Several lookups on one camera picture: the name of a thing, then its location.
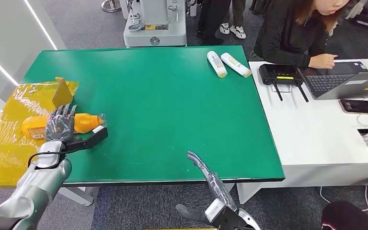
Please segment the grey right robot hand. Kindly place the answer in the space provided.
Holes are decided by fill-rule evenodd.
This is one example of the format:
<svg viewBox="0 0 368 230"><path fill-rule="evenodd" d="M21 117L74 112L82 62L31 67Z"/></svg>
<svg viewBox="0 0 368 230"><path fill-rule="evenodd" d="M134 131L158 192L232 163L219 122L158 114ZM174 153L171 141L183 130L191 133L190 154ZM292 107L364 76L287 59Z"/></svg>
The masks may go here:
<svg viewBox="0 0 368 230"><path fill-rule="evenodd" d="M186 219L211 224L225 208L237 213L238 208L218 175L212 172L196 153L188 151L187 157L200 169L215 199L205 211L189 209L182 204L177 204L175 208L179 214Z"/></svg>

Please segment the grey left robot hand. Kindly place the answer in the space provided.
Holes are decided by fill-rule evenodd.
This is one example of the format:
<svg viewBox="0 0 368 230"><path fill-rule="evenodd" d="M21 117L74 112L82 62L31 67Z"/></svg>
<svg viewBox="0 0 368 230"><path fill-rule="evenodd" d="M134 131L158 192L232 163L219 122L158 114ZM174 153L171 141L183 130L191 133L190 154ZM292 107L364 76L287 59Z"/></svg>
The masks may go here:
<svg viewBox="0 0 368 230"><path fill-rule="evenodd" d="M75 112L77 105L60 105L49 115L45 128L46 142L52 140L62 140L65 143L81 141L81 137L74 137L75 134Z"/></svg>

